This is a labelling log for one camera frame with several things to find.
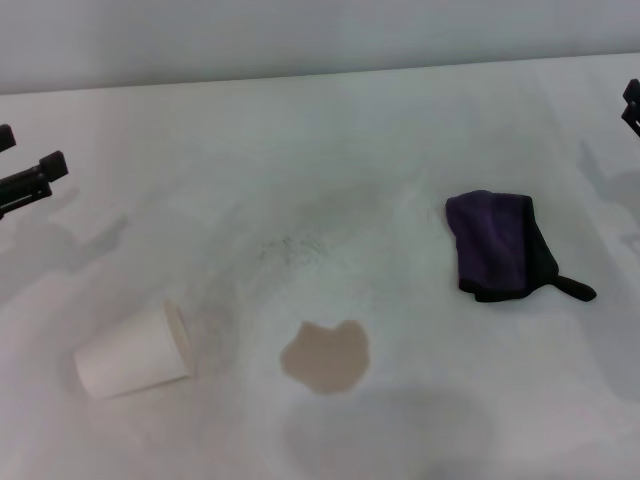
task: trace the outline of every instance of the coffee spill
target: coffee spill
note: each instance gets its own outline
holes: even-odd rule
[[[282,371],[315,393],[351,389],[369,366],[369,340],[362,326],[347,320],[336,328],[304,322],[280,355]]]

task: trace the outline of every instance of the white wall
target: white wall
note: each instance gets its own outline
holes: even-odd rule
[[[9,0],[0,93],[638,51],[637,0]]]

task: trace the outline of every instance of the white tabletop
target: white tabletop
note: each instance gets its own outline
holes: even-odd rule
[[[0,478],[637,478],[640,138],[620,114],[639,67],[0,97],[0,176],[56,149],[71,171],[0,222]],[[443,204],[474,189],[531,195],[598,298],[458,291]],[[89,399],[74,349],[163,296],[196,377]],[[301,322],[348,319],[371,355],[353,390],[282,373]]]

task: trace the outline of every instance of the white paper cup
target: white paper cup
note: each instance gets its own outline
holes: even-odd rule
[[[75,360],[82,384],[95,398],[192,376],[194,369],[180,312],[168,300],[100,334],[76,351]]]

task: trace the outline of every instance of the microfiber cloth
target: microfiber cloth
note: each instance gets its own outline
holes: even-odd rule
[[[525,195],[484,190],[452,197],[447,222],[456,238],[458,286],[478,302],[524,298],[544,285],[589,302],[596,292],[560,276]]]

